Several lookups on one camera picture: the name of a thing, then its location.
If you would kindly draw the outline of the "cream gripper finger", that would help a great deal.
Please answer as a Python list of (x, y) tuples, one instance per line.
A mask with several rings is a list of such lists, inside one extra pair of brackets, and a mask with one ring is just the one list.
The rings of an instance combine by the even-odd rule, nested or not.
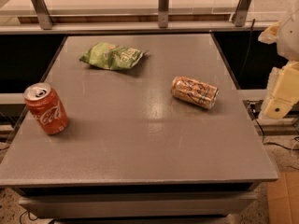
[(280, 27), (281, 21), (277, 21), (266, 28), (258, 37), (258, 40), (265, 44), (273, 44), (277, 41), (278, 29)]
[(270, 72), (260, 119), (283, 119), (299, 102), (299, 62), (288, 61)]

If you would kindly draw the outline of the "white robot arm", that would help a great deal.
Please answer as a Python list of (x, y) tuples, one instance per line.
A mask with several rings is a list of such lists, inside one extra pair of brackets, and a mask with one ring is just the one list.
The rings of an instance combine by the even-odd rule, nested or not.
[(258, 37), (265, 44), (277, 44), (278, 55), (288, 62), (269, 74), (260, 119), (282, 119), (299, 102), (299, 1), (281, 21), (266, 28)]

